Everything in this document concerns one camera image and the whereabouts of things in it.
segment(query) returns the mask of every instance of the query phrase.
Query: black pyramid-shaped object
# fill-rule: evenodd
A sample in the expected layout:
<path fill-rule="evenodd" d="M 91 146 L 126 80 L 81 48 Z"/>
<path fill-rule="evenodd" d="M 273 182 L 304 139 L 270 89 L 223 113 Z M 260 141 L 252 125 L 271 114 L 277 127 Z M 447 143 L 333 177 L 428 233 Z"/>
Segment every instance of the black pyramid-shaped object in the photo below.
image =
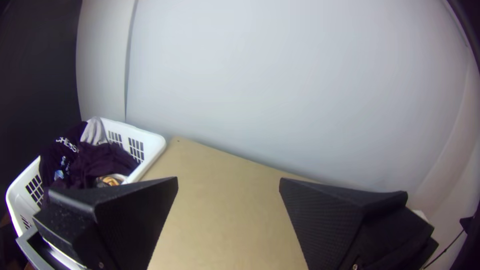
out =
<path fill-rule="evenodd" d="M 176 177 L 51 188 L 50 204 L 33 221 L 45 240 L 89 269 L 147 269 L 177 191 Z"/>
<path fill-rule="evenodd" d="M 430 238 L 433 227 L 405 207 L 404 191 L 287 178 L 279 191 L 310 270 L 419 269 L 438 245 Z"/>

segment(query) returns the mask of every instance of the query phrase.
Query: cardboard surface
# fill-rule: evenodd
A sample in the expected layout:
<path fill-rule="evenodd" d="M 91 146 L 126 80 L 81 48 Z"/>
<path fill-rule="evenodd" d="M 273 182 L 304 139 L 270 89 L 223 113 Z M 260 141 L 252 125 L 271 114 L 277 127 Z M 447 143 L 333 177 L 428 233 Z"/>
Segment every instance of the cardboard surface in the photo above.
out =
<path fill-rule="evenodd" d="M 178 177 L 178 194 L 148 269 L 306 270 L 279 193 L 306 180 L 175 137 L 142 181 Z"/>

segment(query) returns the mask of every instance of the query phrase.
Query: graphic print on shirt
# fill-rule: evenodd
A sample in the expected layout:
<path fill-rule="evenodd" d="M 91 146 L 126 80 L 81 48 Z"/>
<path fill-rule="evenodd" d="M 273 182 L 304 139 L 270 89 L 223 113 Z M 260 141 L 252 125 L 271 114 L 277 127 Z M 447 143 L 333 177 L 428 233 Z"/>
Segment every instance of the graphic print on shirt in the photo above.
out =
<path fill-rule="evenodd" d="M 60 138 L 56 139 L 55 142 L 65 145 L 66 147 L 70 148 L 70 150 L 72 150 L 75 153 L 79 152 L 79 149 L 74 144 L 72 144 L 69 141 L 69 139 L 67 139 L 67 138 L 60 137 Z"/>

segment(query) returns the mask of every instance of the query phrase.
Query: dark curtain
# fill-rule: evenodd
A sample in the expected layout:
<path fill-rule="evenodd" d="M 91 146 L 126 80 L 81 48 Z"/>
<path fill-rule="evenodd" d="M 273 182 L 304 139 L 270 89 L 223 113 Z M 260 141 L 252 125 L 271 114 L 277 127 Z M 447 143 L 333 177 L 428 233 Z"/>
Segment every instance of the dark curtain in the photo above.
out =
<path fill-rule="evenodd" d="M 81 0 L 0 0 L 0 188 L 79 121 Z"/>

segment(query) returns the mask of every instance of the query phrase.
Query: black cable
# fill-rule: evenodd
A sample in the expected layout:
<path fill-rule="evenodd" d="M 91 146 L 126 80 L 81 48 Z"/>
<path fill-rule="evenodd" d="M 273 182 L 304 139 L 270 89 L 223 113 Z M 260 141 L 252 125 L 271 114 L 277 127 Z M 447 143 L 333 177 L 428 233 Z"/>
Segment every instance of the black cable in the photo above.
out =
<path fill-rule="evenodd" d="M 434 258 L 430 263 L 428 263 L 427 265 L 425 265 L 425 267 L 423 269 L 426 269 L 427 267 L 429 267 L 431 264 L 433 264 L 438 258 L 440 258 L 440 256 L 442 256 L 445 252 L 447 252 L 447 250 L 455 243 L 455 241 L 457 241 L 457 239 L 462 235 L 462 233 L 464 232 L 465 230 L 461 230 L 461 232 L 456 236 L 455 240 L 453 240 L 436 258 Z"/>

